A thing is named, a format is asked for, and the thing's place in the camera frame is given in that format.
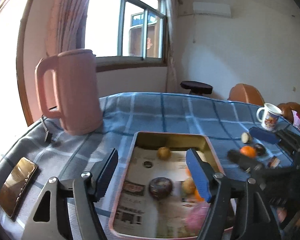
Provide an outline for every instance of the window frame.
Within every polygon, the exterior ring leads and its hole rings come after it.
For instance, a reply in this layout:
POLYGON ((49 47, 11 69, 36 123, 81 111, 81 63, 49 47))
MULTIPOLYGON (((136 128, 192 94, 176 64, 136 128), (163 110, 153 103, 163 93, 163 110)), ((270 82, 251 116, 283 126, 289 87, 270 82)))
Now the window frame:
MULTIPOLYGON (((96 62, 98 66, 106 65, 117 65, 117 64, 136 64, 136 63, 162 63, 165 59, 165 42, 166 42, 166 16, 165 16, 165 0, 158 0, 158 9, 152 8, 150 5, 140 1, 140 0, 120 0, 120 11, 119 11, 119 26, 118 26, 118 41, 117 41, 117 56, 109 57, 96 57, 96 62), (123 56, 122 47, 123 47, 123 24, 124 24, 124 13, 126 2, 134 4, 142 8, 144 14, 143 26, 142 26, 142 45, 141 45, 141 57, 136 56, 123 56), (159 51, 158 58, 156 57, 147 57, 146 49, 146 39, 148 31, 148 12, 153 13, 161 19, 160 21, 160 35, 159 35, 159 51)), ((82 30, 82 40, 85 38, 85 28, 82 30)))

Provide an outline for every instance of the pink kettle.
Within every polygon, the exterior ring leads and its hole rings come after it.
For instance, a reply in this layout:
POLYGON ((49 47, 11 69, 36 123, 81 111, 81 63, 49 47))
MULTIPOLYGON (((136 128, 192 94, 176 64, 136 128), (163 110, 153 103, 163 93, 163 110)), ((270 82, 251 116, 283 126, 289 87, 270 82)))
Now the pink kettle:
POLYGON ((74 49, 41 59, 35 68, 35 84, 39 109, 48 118, 59 118, 63 129, 71 135, 82 135, 102 124, 99 105, 96 57, 92 50, 74 49), (43 76, 53 72, 57 108, 49 110, 43 76))

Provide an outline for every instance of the black stool seat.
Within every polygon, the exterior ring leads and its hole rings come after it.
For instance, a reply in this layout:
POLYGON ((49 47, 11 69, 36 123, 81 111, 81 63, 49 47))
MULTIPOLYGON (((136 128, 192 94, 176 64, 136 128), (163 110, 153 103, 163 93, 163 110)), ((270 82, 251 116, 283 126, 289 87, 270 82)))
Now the black stool seat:
POLYGON ((184 89, 190 89, 191 93, 199 94, 199 95, 202 94, 210 95, 213 89, 211 85, 197 82, 197 81, 182 81, 180 86, 184 89))

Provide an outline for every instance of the tray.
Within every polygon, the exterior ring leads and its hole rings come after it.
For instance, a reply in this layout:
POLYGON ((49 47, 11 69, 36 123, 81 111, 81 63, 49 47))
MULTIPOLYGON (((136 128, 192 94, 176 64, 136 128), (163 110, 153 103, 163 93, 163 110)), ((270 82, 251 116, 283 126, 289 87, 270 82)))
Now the tray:
MULTIPOLYGON (((224 173, 208 137, 135 133, 128 155, 129 164, 122 175, 109 219, 109 229, 115 236, 124 239, 196 239, 196 234, 183 226, 185 214, 196 205, 195 198, 185 195, 182 190, 182 182, 187 178, 185 154, 189 148, 197 150, 215 172, 224 173), (158 159, 156 152, 160 147, 172 151, 168 161, 158 159), (156 177, 169 178, 174 185, 171 196, 159 202, 148 192, 150 180, 156 177)), ((229 213, 234 216, 234 199, 229 213)))

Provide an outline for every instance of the tablecloth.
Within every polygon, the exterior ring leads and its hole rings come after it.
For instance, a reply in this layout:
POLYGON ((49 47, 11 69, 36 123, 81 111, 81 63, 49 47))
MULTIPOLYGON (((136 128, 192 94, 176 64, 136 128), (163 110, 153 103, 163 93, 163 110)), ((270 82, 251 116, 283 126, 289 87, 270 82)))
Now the tablecloth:
MULTIPOLYGON (((45 130, 40 121, 11 147, 0 161, 0 188, 21 157, 38 165, 38 173, 15 221, 7 217, 0 207, 0 224, 13 240, 21 239, 25 223, 47 180, 56 176, 59 180, 73 179, 103 156, 116 148, 118 166, 104 198, 95 204, 100 222, 108 236, 108 219, 120 177, 127 166, 130 144, 135 132, 154 131, 202 134, 209 137, 226 175, 231 179, 245 180, 248 174, 238 165, 227 160, 227 151, 243 146, 240 136, 250 127, 261 127, 256 119, 259 106, 241 102, 220 101, 184 94, 121 93, 100 98, 103 125, 96 131, 82 136, 71 136, 63 131, 57 119, 46 119, 53 133, 54 142, 44 142, 45 130)), ((298 131, 284 118, 279 119, 279 129, 298 131)), ((291 159, 276 145, 262 142, 266 155, 258 158, 267 163, 272 156, 281 160, 282 166, 291 165, 291 159)), ((69 217, 74 239, 81 239, 73 199, 68 200, 69 217)))

